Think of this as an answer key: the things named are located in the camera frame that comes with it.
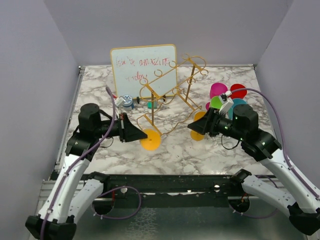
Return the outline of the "orange wine glass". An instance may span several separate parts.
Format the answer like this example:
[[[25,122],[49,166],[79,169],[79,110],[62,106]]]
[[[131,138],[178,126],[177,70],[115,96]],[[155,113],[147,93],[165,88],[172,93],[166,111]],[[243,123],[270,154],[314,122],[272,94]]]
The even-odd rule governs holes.
[[[194,121],[197,121],[197,120],[199,120],[200,118],[202,118],[205,114],[206,114],[205,111],[197,112],[197,113],[194,115],[193,120],[194,120]],[[190,137],[191,137],[194,141],[202,141],[202,140],[205,138],[204,135],[199,134],[199,133],[197,133],[197,132],[194,131],[194,130],[191,130],[191,131],[190,131]]]
[[[147,138],[141,139],[140,145],[147,151],[155,151],[161,144],[161,136],[152,129],[145,129],[144,133],[147,134]]]

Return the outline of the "green wine glass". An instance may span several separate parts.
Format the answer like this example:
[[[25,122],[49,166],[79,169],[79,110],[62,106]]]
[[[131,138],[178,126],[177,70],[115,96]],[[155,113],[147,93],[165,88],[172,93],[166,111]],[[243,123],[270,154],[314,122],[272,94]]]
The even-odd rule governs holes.
[[[224,104],[224,100],[222,99],[221,96],[217,95],[217,96],[214,96],[211,101],[210,101],[210,107],[211,108],[214,108],[214,109],[218,109],[220,110]]]

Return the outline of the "pink wine glass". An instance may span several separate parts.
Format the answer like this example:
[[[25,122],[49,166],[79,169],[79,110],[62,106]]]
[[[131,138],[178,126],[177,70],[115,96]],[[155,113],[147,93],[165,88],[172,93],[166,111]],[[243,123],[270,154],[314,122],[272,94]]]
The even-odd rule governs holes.
[[[206,109],[209,110],[211,99],[214,96],[219,96],[225,93],[227,90],[228,90],[228,87],[224,83],[219,83],[219,82],[214,83],[211,86],[210,93],[209,93],[210,101],[205,105]]]

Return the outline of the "teal wine glass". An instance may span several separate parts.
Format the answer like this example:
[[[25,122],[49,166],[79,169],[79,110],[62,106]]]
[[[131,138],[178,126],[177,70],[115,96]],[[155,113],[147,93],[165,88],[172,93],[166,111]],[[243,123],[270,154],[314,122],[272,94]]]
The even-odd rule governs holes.
[[[244,104],[244,105],[247,104],[247,102],[246,102],[245,100],[241,99],[241,98],[233,98],[232,101],[233,101],[233,105],[232,105],[232,107],[228,110],[228,113],[227,113],[228,118],[229,118],[230,120],[233,118],[233,109],[234,109],[235,106],[241,105],[241,104]]]

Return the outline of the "red wine glass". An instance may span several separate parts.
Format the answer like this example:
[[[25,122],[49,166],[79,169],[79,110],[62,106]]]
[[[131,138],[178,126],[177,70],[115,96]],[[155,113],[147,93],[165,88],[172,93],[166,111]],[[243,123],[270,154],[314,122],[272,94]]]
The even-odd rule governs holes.
[[[246,87],[243,84],[235,83],[230,87],[232,99],[243,99],[247,95]]]

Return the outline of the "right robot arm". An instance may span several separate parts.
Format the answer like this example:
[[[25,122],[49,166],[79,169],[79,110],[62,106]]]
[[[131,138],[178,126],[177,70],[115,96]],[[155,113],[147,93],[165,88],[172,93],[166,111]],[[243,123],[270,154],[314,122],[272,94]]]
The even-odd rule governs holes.
[[[229,189],[240,196],[244,192],[264,200],[280,210],[301,233],[311,236],[320,229],[320,190],[295,166],[282,146],[270,133],[259,128],[259,116],[248,104],[233,109],[232,119],[210,108],[190,123],[198,134],[222,134],[241,143],[246,154],[265,166],[283,184],[282,191],[242,169],[234,175]]]

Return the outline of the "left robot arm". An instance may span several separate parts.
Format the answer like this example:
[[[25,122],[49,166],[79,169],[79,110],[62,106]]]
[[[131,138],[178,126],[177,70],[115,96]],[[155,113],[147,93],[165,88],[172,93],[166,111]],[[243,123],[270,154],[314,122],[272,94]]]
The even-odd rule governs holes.
[[[80,108],[78,126],[67,141],[65,157],[57,180],[37,215],[29,216],[25,227],[37,240],[71,240],[77,223],[96,197],[106,197],[111,186],[107,176],[95,172],[77,192],[79,182],[105,138],[119,137],[121,142],[144,140],[148,136],[134,126],[126,113],[106,113],[95,103]]]

